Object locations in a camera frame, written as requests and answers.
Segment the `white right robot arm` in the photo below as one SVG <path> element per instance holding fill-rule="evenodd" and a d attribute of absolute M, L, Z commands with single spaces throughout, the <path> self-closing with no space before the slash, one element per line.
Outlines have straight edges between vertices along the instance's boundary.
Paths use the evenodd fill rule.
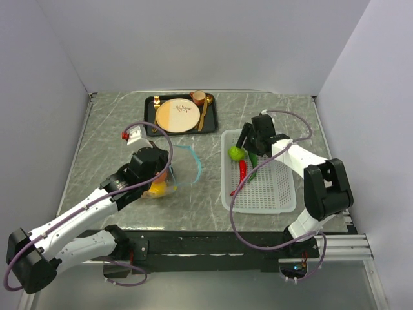
<path fill-rule="evenodd" d="M 254 168 L 256 172 L 272 160 L 276 160 L 298 174 L 304 182 L 304 209 L 286 229 L 287 238 L 282 242 L 283 252 L 297 257 L 305 250 L 305 240 L 317 234 L 322 226 L 345 209 L 353 206 L 354 197 L 344 163 L 327 159 L 298 145 L 308 136 L 292 139 L 286 134 L 277 134 L 273 111 L 265 111 L 244 123 L 237 145 L 253 154 L 268 159 Z"/>

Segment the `orange tangerine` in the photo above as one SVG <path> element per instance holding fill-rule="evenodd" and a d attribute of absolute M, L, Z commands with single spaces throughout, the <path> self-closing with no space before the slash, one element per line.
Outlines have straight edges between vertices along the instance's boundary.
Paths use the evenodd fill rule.
<path fill-rule="evenodd" d="M 156 182 L 156 183 L 162 183 L 162 182 L 165 182 L 166 181 L 166 179 L 168 178 L 168 172 L 164 172 L 164 173 L 159 173 L 159 174 L 157 174 L 157 176 L 158 176 L 158 178 L 156 178 L 154 181 Z"/>

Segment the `yellow apple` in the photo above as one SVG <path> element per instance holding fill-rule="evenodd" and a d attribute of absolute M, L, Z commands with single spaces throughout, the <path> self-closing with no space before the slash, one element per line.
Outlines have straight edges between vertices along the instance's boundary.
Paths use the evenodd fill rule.
<path fill-rule="evenodd" d="M 168 184 L 163 181 L 160 183 L 153 183 L 148 190 L 148 194 L 151 198 L 160 198 L 168 194 Z"/>

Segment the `green cabbage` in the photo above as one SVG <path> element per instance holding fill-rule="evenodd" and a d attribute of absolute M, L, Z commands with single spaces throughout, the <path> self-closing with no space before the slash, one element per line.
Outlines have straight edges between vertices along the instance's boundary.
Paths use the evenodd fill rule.
<path fill-rule="evenodd" d="M 232 161 L 239 162 L 244 159 L 245 150 L 234 145 L 229 148 L 228 155 Z"/>

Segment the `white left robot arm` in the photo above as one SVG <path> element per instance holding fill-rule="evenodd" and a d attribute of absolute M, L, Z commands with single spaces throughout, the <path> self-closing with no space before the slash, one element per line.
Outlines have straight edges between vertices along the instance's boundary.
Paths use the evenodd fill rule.
<path fill-rule="evenodd" d="M 3 285 L 8 291 L 36 293 L 59 273 L 89 259 L 121 259 L 128 252 L 128 238 L 112 225 L 86 238 L 80 235 L 93 223 L 113 215 L 140 199 L 153 182 L 169 170 L 173 151 L 155 145 L 133 153 L 130 163 L 107 177 L 88 197 L 30 232 L 15 230 L 8 237 Z M 8 283 L 10 274 L 20 285 Z"/>

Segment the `green chili pepper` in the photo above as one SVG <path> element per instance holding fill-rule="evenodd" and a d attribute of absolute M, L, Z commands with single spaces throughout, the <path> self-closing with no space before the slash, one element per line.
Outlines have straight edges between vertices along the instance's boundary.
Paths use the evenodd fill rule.
<path fill-rule="evenodd" d="M 252 152 L 248 152 L 248 157 L 249 157 L 250 163 L 251 163 L 251 165 L 252 165 L 252 168 L 253 168 L 253 169 L 256 168 L 256 167 L 258 166 L 257 156 L 256 156 L 254 153 L 252 153 Z M 256 177 L 256 174 L 257 174 L 256 171 L 253 172 L 253 173 L 251 174 L 251 176 L 249 177 L 247 183 L 251 183 L 251 181 Z"/>

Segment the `clear zip top bag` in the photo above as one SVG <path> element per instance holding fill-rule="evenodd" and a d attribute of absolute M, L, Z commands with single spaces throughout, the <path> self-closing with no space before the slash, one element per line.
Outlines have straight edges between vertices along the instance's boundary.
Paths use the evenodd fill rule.
<path fill-rule="evenodd" d="M 174 145 L 174 155 L 172 163 L 168 168 L 168 195 L 173 194 L 178 189 L 188 187 L 196 183 L 202 171 L 201 161 L 193 148 L 189 145 Z M 148 191 L 142 194 L 142 198 L 151 198 Z"/>

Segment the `red chili pepper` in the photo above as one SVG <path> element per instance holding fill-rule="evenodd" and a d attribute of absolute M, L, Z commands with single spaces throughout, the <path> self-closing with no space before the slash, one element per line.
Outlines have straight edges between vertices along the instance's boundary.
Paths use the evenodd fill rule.
<path fill-rule="evenodd" d="M 242 181 L 245 179 L 247 175 L 247 164 L 245 160 L 240 160 L 238 162 L 238 168 L 239 168 L 239 181 L 238 181 L 237 187 L 230 193 L 231 196 L 235 194 L 236 189 L 242 183 Z"/>

